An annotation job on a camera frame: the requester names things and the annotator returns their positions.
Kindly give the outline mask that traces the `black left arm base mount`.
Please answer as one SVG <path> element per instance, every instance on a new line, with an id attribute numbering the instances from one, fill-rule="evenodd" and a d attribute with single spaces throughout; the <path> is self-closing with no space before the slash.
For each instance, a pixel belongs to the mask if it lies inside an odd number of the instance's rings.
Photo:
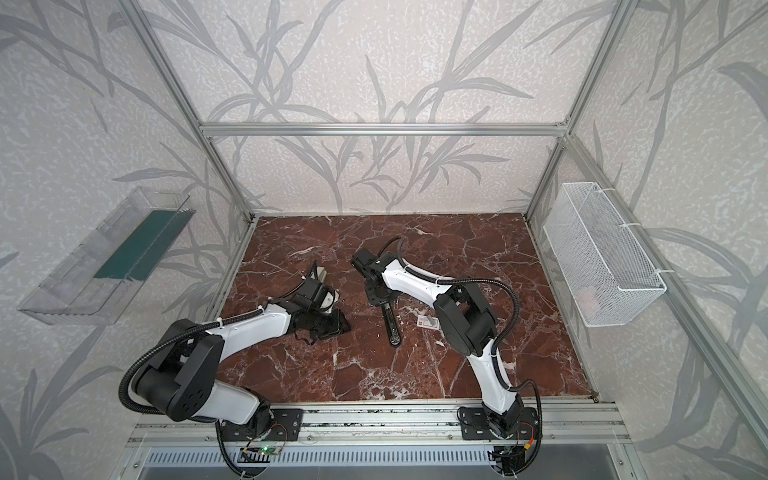
<path id="1" fill-rule="evenodd" d="M 253 424 L 237 425 L 225 422 L 221 427 L 224 442 L 246 442 L 248 440 L 296 442 L 303 423 L 305 411 L 300 408 L 271 409 L 269 414 L 257 414 Z"/>

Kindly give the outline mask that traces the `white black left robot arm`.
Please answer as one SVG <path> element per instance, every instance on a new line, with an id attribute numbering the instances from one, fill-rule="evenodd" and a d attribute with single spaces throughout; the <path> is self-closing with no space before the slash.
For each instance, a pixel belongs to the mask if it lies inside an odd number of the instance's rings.
<path id="1" fill-rule="evenodd" d="M 227 422 L 260 434 L 273 422 L 269 401 L 218 380 L 219 366 L 264 341 L 291 335 L 312 346 L 349 332 L 325 279 L 325 269 L 312 263 L 299 285 L 253 311 L 207 324 L 175 321 L 125 372 L 121 404 L 176 422 Z"/>

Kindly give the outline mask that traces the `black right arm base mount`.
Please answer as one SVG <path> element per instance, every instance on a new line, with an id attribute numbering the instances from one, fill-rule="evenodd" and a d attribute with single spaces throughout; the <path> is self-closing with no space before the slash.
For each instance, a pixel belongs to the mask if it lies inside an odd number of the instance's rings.
<path id="1" fill-rule="evenodd" d="M 511 440 L 531 441 L 536 438 L 535 428 L 539 425 L 538 411 L 523 407 L 514 422 L 483 407 L 462 406 L 457 410 L 457 420 L 463 440 Z"/>

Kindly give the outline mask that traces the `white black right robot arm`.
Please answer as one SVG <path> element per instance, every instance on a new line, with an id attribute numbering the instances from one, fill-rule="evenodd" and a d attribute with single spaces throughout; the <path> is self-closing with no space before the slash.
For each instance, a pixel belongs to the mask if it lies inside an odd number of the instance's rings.
<path id="1" fill-rule="evenodd" d="M 489 427 L 500 438 L 510 437 L 524 408 L 519 392 L 527 386 L 538 390 L 531 380 L 512 384 L 499 355 L 501 343 L 520 318 L 516 292 L 496 279 L 438 276 L 406 262 L 399 251 L 381 249 L 373 254 L 362 248 L 352 256 L 351 264 L 364 277 L 369 303 L 381 309 L 392 346 L 402 342 L 393 309 L 395 299 L 405 294 L 434 310 L 449 345 L 470 363 Z M 481 284 L 500 288 L 512 300 L 512 314 L 502 331 L 496 329 L 497 315 L 479 288 Z"/>

